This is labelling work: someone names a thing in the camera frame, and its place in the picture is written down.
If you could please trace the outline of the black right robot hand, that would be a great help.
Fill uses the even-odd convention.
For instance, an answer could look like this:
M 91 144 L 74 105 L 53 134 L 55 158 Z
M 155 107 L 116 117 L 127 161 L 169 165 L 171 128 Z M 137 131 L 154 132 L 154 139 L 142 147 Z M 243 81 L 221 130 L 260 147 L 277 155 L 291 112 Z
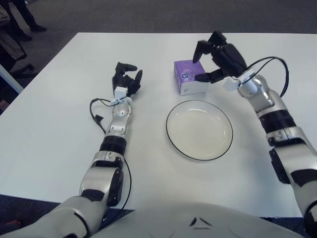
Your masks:
M 202 55 L 211 55 L 212 61 L 219 69 L 195 75 L 198 82 L 219 82 L 228 76 L 239 77 L 247 69 L 242 55 L 233 44 L 227 43 L 225 36 L 220 31 L 214 31 L 210 38 L 197 42 L 193 55 L 193 63 L 197 63 Z

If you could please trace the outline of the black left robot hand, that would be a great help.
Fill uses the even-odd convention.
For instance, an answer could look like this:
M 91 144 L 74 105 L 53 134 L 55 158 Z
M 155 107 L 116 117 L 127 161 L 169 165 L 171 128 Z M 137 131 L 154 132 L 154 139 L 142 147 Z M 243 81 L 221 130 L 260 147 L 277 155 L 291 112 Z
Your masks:
M 112 77 L 113 91 L 117 87 L 127 88 L 127 97 L 134 95 L 141 88 L 141 79 L 143 71 L 139 70 L 135 78 L 130 77 L 126 72 L 136 71 L 137 66 L 118 62 L 115 68 L 115 74 Z

